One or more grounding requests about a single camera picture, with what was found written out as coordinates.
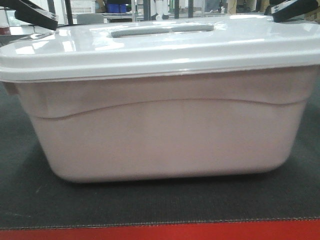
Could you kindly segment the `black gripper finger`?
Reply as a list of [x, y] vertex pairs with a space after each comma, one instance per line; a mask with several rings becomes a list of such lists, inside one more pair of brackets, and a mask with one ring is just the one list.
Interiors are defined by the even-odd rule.
[[32, 1], [15, 0], [14, 6], [16, 19], [52, 31], [58, 28], [58, 16], [36, 5]]
[[274, 22], [281, 23], [314, 11], [319, 6], [317, 0], [270, 0], [264, 15], [272, 16]]

